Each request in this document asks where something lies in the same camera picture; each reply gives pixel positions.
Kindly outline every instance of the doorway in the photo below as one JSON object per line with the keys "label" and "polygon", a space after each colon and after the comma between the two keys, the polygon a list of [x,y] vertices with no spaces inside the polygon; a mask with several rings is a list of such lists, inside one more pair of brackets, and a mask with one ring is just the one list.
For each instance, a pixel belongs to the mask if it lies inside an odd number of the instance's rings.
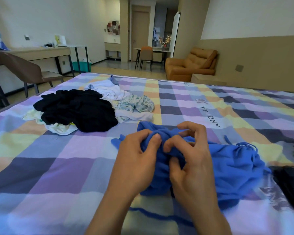
{"label": "doorway", "polygon": [[136,61],[137,50],[148,46],[150,7],[132,6],[131,61]]}

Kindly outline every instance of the checkered bedspread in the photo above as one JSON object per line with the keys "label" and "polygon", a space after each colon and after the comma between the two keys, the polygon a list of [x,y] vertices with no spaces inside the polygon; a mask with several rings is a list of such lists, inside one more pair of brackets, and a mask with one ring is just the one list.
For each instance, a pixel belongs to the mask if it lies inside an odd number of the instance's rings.
{"label": "checkered bedspread", "polygon": [[[81,74],[43,93],[83,89],[107,75]],[[294,94],[163,80],[116,77],[120,87],[155,103],[155,124],[183,121],[207,127],[208,140],[249,142],[270,165],[294,165]],[[0,234],[82,234],[106,190],[117,150],[110,140],[136,131],[138,122],[103,133],[60,136],[22,116],[33,96],[0,113]],[[132,207],[188,218],[170,195],[137,196]],[[271,176],[225,212],[233,234],[293,234],[294,210]],[[174,221],[128,212],[124,234],[196,234]]]}

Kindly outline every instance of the right hand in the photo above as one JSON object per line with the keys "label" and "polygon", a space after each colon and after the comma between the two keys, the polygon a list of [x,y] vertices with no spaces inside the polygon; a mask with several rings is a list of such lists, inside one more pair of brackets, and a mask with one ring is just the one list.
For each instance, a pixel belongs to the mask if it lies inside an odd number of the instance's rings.
{"label": "right hand", "polygon": [[[176,200],[189,213],[200,234],[218,234],[218,231],[222,230],[220,234],[231,234],[229,225],[218,207],[206,127],[189,121],[177,127],[186,130],[168,139],[163,146],[165,152],[176,147],[186,161],[182,170],[176,157],[172,157],[169,162],[170,181]],[[186,136],[194,137],[195,143],[186,142],[182,138]]]}

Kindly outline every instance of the plastic container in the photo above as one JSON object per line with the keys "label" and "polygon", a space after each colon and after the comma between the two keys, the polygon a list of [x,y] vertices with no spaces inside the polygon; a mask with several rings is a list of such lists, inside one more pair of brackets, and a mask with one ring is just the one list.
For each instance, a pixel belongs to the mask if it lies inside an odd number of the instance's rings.
{"label": "plastic container", "polygon": [[[78,64],[77,62],[73,62],[73,69],[74,71],[79,71],[78,70]],[[88,72],[88,67],[87,67],[87,62],[80,62],[80,67],[81,67],[81,72]],[[89,71],[91,72],[91,63],[89,63]]]}

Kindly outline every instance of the chair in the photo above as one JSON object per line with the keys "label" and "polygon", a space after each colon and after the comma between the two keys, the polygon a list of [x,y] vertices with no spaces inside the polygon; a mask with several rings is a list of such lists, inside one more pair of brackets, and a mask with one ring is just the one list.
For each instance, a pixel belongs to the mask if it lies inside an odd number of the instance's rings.
{"label": "chair", "polygon": [[28,98],[27,84],[34,84],[35,92],[38,94],[37,84],[39,83],[49,82],[50,86],[53,87],[52,81],[60,80],[62,83],[64,82],[62,75],[54,72],[42,72],[37,64],[4,51],[0,51],[0,63],[24,82],[26,98]]}
{"label": "chair", "polygon": [[218,52],[213,49],[194,47],[186,59],[165,61],[168,80],[190,82],[192,74],[214,75]]}
{"label": "chair", "polygon": [[143,66],[143,61],[150,61],[150,68],[149,70],[152,71],[152,61],[153,61],[153,52],[152,52],[152,47],[150,46],[145,46],[142,47],[140,50],[140,67],[139,70],[141,70]]}

